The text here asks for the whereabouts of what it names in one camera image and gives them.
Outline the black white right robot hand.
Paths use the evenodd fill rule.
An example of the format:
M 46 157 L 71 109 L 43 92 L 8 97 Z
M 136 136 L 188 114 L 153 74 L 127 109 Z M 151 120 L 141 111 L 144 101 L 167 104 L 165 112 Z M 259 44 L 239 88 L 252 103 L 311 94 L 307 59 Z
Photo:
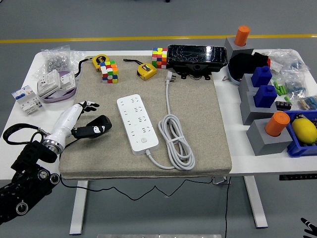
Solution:
M 303 224 L 307 226 L 307 229 L 304 229 L 304 232 L 306 232 L 308 235 L 303 235 L 304 238 L 311 238 L 312 236 L 317 236 L 317 227 L 306 220 L 305 218 L 301 218 L 301 221 Z

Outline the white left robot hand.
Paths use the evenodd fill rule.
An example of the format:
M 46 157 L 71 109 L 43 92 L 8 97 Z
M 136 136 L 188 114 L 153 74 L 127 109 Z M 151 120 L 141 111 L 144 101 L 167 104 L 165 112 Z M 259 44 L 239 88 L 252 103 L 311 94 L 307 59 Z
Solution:
M 52 132 L 44 138 L 43 144 L 55 151 L 56 154 L 60 154 L 65 148 L 66 138 L 71 135 L 71 130 L 81 114 L 96 111 L 99 106 L 95 102 L 83 101 L 68 108 L 59 116 Z

